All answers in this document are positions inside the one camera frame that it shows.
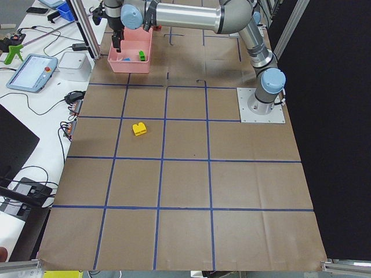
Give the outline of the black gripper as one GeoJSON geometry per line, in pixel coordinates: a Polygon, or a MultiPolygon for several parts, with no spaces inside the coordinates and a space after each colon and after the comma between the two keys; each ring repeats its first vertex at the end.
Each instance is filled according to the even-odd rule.
{"type": "Polygon", "coordinates": [[[121,7],[122,2],[101,2],[99,6],[93,10],[93,22],[99,25],[101,19],[107,19],[109,27],[113,30],[112,46],[117,51],[121,52],[121,41],[123,40],[124,26],[121,22],[121,7]]]}

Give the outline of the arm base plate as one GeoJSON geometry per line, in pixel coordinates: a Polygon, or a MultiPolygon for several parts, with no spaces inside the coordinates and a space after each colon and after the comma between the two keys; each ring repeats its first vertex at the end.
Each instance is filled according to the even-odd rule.
{"type": "Polygon", "coordinates": [[[277,96],[271,104],[259,102],[255,97],[255,88],[237,88],[237,99],[241,123],[284,124],[283,108],[277,96]]]}

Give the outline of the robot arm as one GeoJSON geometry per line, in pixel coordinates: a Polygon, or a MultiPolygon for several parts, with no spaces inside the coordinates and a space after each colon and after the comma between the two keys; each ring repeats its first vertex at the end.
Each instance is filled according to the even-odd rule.
{"type": "Polygon", "coordinates": [[[255,114],[267,115],[276,105],[278,94],[284,90],[286,76],[278,69],[275,54],[264,43],[253,17],[251,1],[220,1],[216,8],[161,1],[103,1],[93,10],[92,17],[95,25],[107,19],[113,30],[112,45],[118,52],[126,28],[149,31],[151,27],[161,25],[211,30],[216,34],[238,33],[257,78],[257,87],[248,99],[248,108],[255,114]]]}

